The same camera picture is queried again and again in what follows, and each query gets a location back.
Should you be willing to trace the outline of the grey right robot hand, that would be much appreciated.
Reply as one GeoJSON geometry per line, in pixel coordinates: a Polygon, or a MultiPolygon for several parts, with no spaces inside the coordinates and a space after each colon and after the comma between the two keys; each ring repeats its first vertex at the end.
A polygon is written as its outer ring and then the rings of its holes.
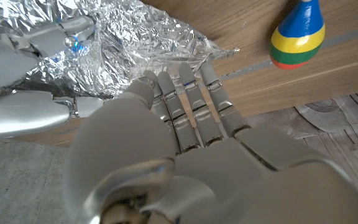
{"type": "MultiPolygon", "coordinates": [[[[77,49],[90,38],[95,24],[79,16],[36,28],[22,35],[0,33],[0,87],[8,86],[45,57],[77,49]]],[[[85,118],[104,101],[95,97],[53,97],[49,91],[24,90],[0,96],[0,138],[53,129],[70,118],[85,118]]]]}

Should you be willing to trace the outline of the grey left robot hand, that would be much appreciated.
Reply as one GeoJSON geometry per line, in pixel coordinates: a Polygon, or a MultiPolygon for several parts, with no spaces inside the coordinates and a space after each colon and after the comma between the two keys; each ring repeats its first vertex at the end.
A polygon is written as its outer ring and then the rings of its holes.
{"type": "Polygon", "coordinates": [[[250,127],[212,66],[201,66],[217,124],[187,63],[145,71],[80,126],[63,170],[73,223],[358,223],[358,190],[332,160],[250,127]]]}

